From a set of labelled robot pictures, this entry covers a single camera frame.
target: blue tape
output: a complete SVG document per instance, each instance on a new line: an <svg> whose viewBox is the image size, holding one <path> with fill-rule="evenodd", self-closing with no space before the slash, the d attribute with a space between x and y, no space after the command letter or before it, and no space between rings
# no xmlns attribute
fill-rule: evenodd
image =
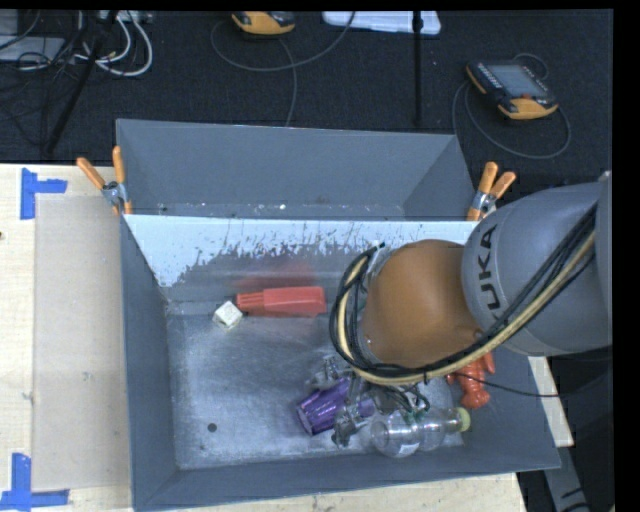
<svg viewBox="0 0 640 512"><path fill-rule="evenodd" d="M0 510L31 512L32 507L66 505L69 490L31 492L31 458L21 453L11 455L11 490L0 496Z"/></svg>
<svg viewBox="0 0 640 512"><path fill-rule="evenodd" d="M38 181L38 175L35 172L23 167L20 218L33 219L36 216L36 194L63 194L66 190L65 180Z"/></svg>

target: clear plastic bottle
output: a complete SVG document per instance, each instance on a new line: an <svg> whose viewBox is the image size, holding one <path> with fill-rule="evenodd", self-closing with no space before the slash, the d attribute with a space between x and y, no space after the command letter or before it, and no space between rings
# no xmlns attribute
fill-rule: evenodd
<svg viewBox="0 0 640 512"><path fill-rule="evenodd" d="M370 425L371 442L388 457L408 457L415 453L422 441L422 429L412 414L395 411L376 415Z"/></svg>
<svg viewBox="0 0 640 512"><path fill-rule="evenodd" d="M377 414L371 421L370 435L373 446L388 457L408 457L418 450L438 448L448 434L464 432L471 426L469 412L462 407L408 413L394 411Z"/></svg>
<svg viewBox="0 0 640 512"><path fill-rule="evenodd" d="M468 430L471 416L462 407L431 407L427 412L417 414L416 423L422 433L419 449L428 452L438 448L448 434Z"/></svg>

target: red object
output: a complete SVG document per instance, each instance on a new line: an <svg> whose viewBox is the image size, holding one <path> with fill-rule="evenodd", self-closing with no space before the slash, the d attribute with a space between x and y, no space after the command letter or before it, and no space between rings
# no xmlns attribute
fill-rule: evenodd
<svg viewBox="0 0 640 512"><path fill-rule="evenodd" d="M320 286L265 288L261 292L239 293L236 306L254 316L307 316L327 312L324 289Z"/></svg>
<svg viewBox="0 0 640 512"><path fill-rule="evenodd" d="M460 384L463 392L460 405L466 409L479 409L483 405L486 405L491 399L487 390L484 389L482 382L474 380L484 380L485 371L491 374L496 373L496 365L491 352L469 363L457 372L447 375L447 382L449 384L453 384L456 380Z"/></svg>

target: white cube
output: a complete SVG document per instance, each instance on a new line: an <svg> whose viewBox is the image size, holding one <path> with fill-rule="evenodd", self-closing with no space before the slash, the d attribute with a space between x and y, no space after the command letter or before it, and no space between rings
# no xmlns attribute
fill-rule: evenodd
<svg viewBox="0 0 640 512"><path fill-rule="evenodd" d="M242 319L242 311L236 305L228 300L213 314L213 321L224 329L235 327Z"/></svg>

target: bin floor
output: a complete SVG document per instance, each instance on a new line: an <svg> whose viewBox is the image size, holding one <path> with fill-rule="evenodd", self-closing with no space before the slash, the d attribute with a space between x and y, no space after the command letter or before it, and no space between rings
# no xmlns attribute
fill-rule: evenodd
<svg viewBox="0 0 640 512"><path fill-rule="evenodd" d="M328 318L245 317L230 331L210 315L167 317L176 463L181 469L364 453L366 427L338 449L332 431L309 436L295 405L335 350ZM450 405L444 381L427 397ZM449 436L448 444L460 444Z"/></svg>

